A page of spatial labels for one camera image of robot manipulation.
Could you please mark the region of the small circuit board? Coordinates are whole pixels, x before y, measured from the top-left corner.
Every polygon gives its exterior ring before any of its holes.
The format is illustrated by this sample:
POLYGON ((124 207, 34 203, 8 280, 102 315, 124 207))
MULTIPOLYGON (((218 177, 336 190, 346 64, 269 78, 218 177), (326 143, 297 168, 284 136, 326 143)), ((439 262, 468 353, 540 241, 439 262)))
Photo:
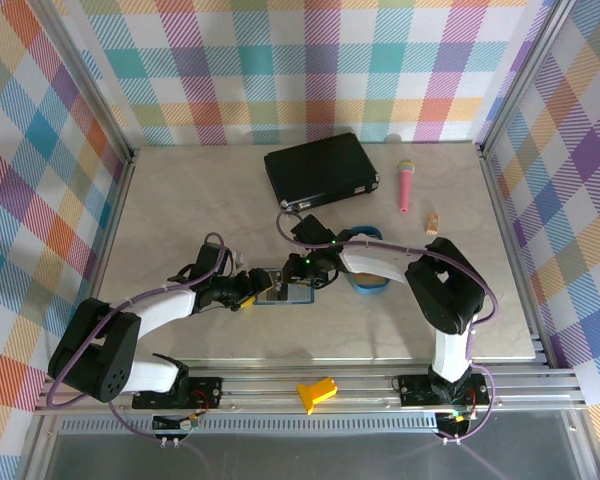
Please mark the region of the small circuit board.
POLYGON ((476 419, 477 415, 469 412, 437 413, 437 435, 441 438, 464 436, 476 419))
POLYGON ((199 416, 192 414, 184 417, 154 415, 152 417, 153 430, 182 430, 190 431, 199 426, 199 416))

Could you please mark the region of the black arm base board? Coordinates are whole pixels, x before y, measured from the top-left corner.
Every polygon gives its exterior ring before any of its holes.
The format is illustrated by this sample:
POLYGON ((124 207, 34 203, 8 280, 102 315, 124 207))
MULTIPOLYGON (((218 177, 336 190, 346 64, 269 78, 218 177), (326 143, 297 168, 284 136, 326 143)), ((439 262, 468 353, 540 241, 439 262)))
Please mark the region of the black arm base board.
POLYGON ((194 409, 218 409, 222 398, 221 377, 190 377, 187 400, 194 409))
POLYGON ((428 374, 399 375, 397 391, 402 407, 488 406, 490 395, 484 375, 472 373, 456 382, 428 374))

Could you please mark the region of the perforated metal strip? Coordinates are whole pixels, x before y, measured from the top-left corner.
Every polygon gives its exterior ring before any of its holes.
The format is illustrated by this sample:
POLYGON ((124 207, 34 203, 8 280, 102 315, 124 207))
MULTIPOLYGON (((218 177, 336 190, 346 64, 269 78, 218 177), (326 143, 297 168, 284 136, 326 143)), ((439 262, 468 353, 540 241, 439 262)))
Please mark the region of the perforated metal strip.
MULTIPOLYGON (((162 432, 158 422, 149 416, 126 420, 135 429, 144 432, 162 432)), ((166 429, 173 434, 363 434, 363 433, 437 433, 438 424, 433 413, 375 413, 317 416, 283 414, 210 415, 202 420, 189 421, 191 428, 166 429)), ((76 434, 130 433, 113 416, 74 416, 62 420, 60 431, 76 434)))

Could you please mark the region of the aluminium frame post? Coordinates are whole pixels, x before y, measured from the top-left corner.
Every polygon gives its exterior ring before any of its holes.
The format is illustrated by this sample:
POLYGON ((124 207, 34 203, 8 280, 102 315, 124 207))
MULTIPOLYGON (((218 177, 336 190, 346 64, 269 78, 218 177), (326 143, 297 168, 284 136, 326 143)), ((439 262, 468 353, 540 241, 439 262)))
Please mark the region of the aluminium frame post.
POLYGON ((492 149, 578 0, 527 0, 468 134, 477 150, 492 149))
POLYGON ((132 163, 134 149, 125 138, 104 96, 51 0, 28 0, 86 102, 101 123, 116 153, 132 163))

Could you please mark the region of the black ribbed carrying case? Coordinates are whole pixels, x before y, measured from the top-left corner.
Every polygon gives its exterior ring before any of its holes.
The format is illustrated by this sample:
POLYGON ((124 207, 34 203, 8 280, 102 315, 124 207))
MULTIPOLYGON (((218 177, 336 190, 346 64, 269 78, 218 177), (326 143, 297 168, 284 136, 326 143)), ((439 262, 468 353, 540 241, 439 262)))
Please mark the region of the black ribbed carrying case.
POLYGON ((264 165, 280 209, 295 213, 370 194, 380 181, 352 132, 271 152, 264 165))

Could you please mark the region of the aluminium side rail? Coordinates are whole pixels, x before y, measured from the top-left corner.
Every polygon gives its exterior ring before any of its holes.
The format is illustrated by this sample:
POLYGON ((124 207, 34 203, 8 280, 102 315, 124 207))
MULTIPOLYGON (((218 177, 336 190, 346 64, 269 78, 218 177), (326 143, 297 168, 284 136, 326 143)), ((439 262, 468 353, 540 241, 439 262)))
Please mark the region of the aluminium side rail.
POLYGON ((116 169, 108 189, 101 191, 96 183, 93 183, 89 193, 91 198, 96 191, 106 193, 107 196, 98 210, 93 210, 92 215, 97 220, 95 236, 90 243, 84 278, 78 290, 71 317, 67 321, 67 329, 74 324, 79 308, 88 299, 102 299, 102 284, 110 259, 111 250, 115 241, 117 229, 124 209, 124 204, 131 185, 135 170, 137 153, 133 152, 130 158, 124 158, 116 164, 116 169))
POLYGON ((512 272, 517 294, 522 310, 533 337, 537 337, 542 344, 546 363, 552 369, 567 369, 572 371, 564 358, 563 351, 551 340, 551 336, 541 314, 539 302, 536 298, 532 282, 526 270, 521 248, 506 208, 504 194, 497 181, 497 175, 491 161, 480 150, 479 163, 489 192, 496 221, 500 230, 509 266, 512 272))

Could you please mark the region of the pink toy microphone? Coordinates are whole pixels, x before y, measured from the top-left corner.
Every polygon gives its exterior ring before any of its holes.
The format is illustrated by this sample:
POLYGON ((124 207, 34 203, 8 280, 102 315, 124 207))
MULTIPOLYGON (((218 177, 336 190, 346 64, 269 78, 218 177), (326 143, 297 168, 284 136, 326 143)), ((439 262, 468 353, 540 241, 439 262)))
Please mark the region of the pink toy microphone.
POLYGON ((405 160, 398 165, 400 181, 399 209, 401 213, 407 213, 410 208, 412 178, 415 171, 414 164, 405 160))

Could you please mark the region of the yellow plastic bracket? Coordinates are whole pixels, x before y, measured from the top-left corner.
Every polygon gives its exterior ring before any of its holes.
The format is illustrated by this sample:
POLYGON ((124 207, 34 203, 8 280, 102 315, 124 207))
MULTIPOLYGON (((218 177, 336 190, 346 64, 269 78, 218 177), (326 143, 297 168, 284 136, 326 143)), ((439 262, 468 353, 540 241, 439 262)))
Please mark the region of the yellow plastic bracket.
POLYGON ((297 385, 297 392, 301 403, 308 415, 312 415, 315 406, 335 396, 338 391, 333 378, 325 378, 312 385, 297 385))

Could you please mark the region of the blue card holder wallet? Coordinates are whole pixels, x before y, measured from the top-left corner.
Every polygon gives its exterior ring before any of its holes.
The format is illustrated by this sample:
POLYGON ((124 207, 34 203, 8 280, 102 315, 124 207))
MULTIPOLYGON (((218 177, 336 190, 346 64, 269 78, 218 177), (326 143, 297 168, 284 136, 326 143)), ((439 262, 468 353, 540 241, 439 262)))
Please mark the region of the blue card holder wallet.
MULTIPOLYGON (((279 271, 282 273, 281 269, 266 269, 266 272, 270 274, 270 277, 273 272, 279 271)), ((274 305, 304 305, 304 304, 312 304, 314 302, 314 289, 305 284, 292 283, 289 285, 289 300, 287 302, 269 302, 266 300, 266 292, 258 294, 257 298, 254 302, 255 305, 259 306, 274 306, 274 305)))

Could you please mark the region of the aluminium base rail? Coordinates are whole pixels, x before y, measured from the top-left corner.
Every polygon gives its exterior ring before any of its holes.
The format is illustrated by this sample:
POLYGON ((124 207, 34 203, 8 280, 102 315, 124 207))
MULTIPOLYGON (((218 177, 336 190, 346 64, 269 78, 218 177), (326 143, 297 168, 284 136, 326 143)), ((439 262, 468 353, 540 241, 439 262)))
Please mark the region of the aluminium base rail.
MULTIPOLYGON (((497 411, 578 410, 585 400, 574 371, 545 365, 490 365, 495 386, 489 389, 497 411)), ((397 412, 401 409, 396 376, 420 374, 425 368, 408 364, 248 366, 235 364, 199 368, 200 376, 223 379, 217 413, 300 413, 297 386, 326 377, 338 391, 320 403, 317 414, 397 412)))

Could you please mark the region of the blue oval card tray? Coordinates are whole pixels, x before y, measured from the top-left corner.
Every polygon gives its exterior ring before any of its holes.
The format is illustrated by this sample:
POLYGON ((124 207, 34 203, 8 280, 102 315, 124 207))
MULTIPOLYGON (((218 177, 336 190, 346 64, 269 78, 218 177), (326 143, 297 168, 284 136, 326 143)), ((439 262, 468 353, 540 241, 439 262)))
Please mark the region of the blue oval card tray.
MULTIPOLYGON (((366 235, 366 236, 371 237, 372 239, 376 239, 376 240, 383 239, 383 235, 382 235, 381 231, 378 228, 373 227, 373 226, 355 226, 355 227, 351 227, 350 230, 355 235, 362 234, 362 235, 366 235)), ((360 288, 353 280, 354 274, 355 273, 348 273, 347 278, 348 278, 349 283, 350 283, 351 287, 353 288, 353 290, 359 294, 366 294, 366 295, 381 294, 388 288, 388 285, 390 283, 390 280, 385 278, 387 280, 386 284, 379 288, 371 288, 371 289, 360 288)))

